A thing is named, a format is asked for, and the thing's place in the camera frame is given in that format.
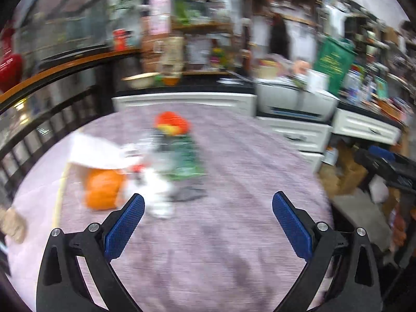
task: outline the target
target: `orange object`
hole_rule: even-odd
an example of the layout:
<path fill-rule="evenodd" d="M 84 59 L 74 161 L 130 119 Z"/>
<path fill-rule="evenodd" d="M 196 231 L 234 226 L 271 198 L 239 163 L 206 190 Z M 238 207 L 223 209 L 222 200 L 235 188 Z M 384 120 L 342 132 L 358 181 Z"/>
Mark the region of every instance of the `orange object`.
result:
<path fill-rule="evenodd" d="M 124 179 L 117 170 L 92 169 L 85 182 L 85 205 L 94 210 L 114 209 Z"/>
<path fill-rule="evenodd" d="M 166 86 L 169 86 L 169 87 L 176 86 L 176 84 L 178 84 L 179 80 L 180 80 L 179 77 L 174 77 L 174 76 L 164 76 L 163 77 L 163 83 Z"/>
<path fill-rule="evenodd" d="M 173 135 L 183 135 L 189 131 L 189 123 L 172 111 L 166 111 L 156 117 L 155 127 L 173 126 L 177 127 Z"/>
<path fill-rule="evenodd" d="M 390 117 L 391 119 L 400 122 L 400 118 L 401 118 L 401 113 L 400 110 L 397 109 L 395 106 L 393 106 L 392 104 L 390 104 L 389 102 L 386 102 L 384 100 L 377 100 L 377 103 L 379 105 L 379 107 L 381 108 L 381 111 L 387 115 L 388 117 Z"/>
<path fill-rule="evenodd" d="M 126 30 L 116 29 L 113 31 L 114 38 L 114 50 L 121 51 L 126 50 Z"/>

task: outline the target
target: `black countertop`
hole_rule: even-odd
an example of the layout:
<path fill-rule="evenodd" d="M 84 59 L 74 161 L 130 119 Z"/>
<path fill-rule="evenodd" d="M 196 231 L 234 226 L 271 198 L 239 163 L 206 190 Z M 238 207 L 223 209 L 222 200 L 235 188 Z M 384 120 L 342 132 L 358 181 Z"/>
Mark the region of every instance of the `black countertop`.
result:
<path fill-rule="evenodd" d="M 130 95 L 146 95 L 155 93 L 186 93 L 186 92 L 214 92 L 214 93 L 244 93 L 256 95 L 255 84 L 252 82 L 246 82 L 234 76 L 227 75 L 188 75 L 183 76 L 176 86 L 157 86 L 145 89 L 131 89 L 127 83 L 116 92 L 116 97 L 130 96 Z M 348 102 L 345 99 L 340 99 L 338 109 L 351 111 L 376 119 L 378 121 L 390 124 L 396 128 L 402 129 L 403 124 L 397 122 L 382 113 L 377 113 L 365 105 L 356 105 Z M 267 113 L 257 112 L 257 116 L 262 117 L 276 117 L 283 118 L 280 115 L 272 115 Z M 316 120 L 309 120 L 315 123 L 331 124 L 332 119 L 329 122 L 319 122 Z"/>
<path fill-rule="evenodd" d="M 347 111 L 351 111 L 353 113 L 358 113 L 360 115 L 367 116 L 367 117 L 370 117 L 372 119 L 376 119 L 378 121 L 390 124 L 391 126 L 394 126 L 396 128 L 399 128 L 399 129 L 403 128 L 402 123 L 400 123 L 398 121 L 395 121 L 395 120 L 391 119 L 390 117 L 387 117 L 386 115 L 384 115 L 382 113 L 377 113 L 377 112 L 373 111 L 372 109 L 368 108 L 367 106 L 365 106 L 363 104 L 356 105 L 356 104 L 352 104 L 352 103 L 348 102 L 347 100 L 340 99 L 337 108 L 347 110 Z"/>
<path fill-rule="evenodd" d="M 188 75 L 183 76 L 176 86 L 157 86 L 145 89 L 131 89 L 127 83 L 116 92 L 116 97 L 130 95 L 146 95 L 155 93 L 241 93 L 255 95 L 255 87 L 246 82 L 227 75 Z"/>

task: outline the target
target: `wooden handrail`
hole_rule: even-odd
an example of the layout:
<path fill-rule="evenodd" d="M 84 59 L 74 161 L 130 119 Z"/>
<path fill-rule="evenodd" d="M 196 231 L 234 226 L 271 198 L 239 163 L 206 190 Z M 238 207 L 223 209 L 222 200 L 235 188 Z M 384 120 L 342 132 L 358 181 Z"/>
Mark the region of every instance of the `wooden handrail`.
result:
<path fill-rule="evenodd" d="M 64 72 L 65 70 L 74 69 L 77 66 L 86 65 L 88 63 L 93 63 L 95 61 L 102 61 L 102 60 L 107 60 L 107 59 L 111 59 L 111 58 L 118 58 L 120 56 L 125 56 L 125 57 L 134 56 L 136 54 L 139 54 L 140 52 L 141 52 L 140 49 L 128 49 L 128 50 L 123 50 L 123 51 L 111 51 L 109 53 L 102 53 L 102 54 L 82 57 L 80 59 L 76 59 L 76 60 L 61 64 L 59 66 L 47 69 L 45 71 L 42 71 L 42 72 L 24 80 L 23 82 L 20 82 L 19 84 L 15 85 L 13 88 L 6 91 L 4 94 L 0 95 L 0 104 L 7 101 L 12 96 L 16 95 L 17 93 L 24 90 L 25 88 L 27 88 L 27 87 L 35 84 L 35 83 L 40 83 L 42 80 L 47 80 L 49 77 L 51 77 L 52 75 L 55 75 L 59 72 Z"/>

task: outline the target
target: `white cabinet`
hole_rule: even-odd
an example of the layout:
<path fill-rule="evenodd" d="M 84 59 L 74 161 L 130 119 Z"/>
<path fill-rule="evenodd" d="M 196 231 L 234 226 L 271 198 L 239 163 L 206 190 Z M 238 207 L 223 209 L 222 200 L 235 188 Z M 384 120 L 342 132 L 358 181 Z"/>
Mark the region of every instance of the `white cabinet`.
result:
<path fill-rule="evenodd" d="M 331 135 L 331 126 L 270 117 L 257 117 L 263 124 L 288 139 L 300 151 L 322 153 Z"/>
<path fill-rule="evenodd" d="M 322 159 L 324 157 L 321 153 L 306 153 L 299 152 L 304 159 L 309 163 L 310 169 L 313 173 L 317 172 L 321 166 Z"/>
<path fill-rule="evenodd" d="M 243 115 L 254 116 L 256 95 L 240 93 L 157 93 L 114 97 L 116 111 L 127 107 L 147 106 L 159 103 L 196 103 L 224 107 Z"/>
<path fill-rule="evenodd" d="M 343 109 L 337 109 L 332 126 L 334 134 L 363 138 L 389 145 L 396 144 L 400 136 L 399 128 Z"/>

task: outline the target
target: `drawer handle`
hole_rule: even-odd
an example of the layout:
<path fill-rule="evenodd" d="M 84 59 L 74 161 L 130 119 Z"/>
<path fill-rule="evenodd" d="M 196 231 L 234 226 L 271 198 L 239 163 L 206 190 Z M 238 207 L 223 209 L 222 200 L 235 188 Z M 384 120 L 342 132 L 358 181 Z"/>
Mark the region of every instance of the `drawer handle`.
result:
<path fill-rule="evenodd" d="M 375 133 L 376 135 L 381 135 L 379 131 L 375 131 L 375 130 L 373 130 L 373 129 L 370 129 L 370 131 L 371 131 L 372 133 Z"/>
<path fill-rule="evenodd" d="M 293 138 L 293 137 L 290 137 L 288 135 L 283 135 L 283 136 L 285 138 L 287 138 L 288 140 L 293 140 L 295 142 L 305 142 L 306 141 L 306 138 L 304 138 L 304 137 L 301 137 L 301 138 Z"/>

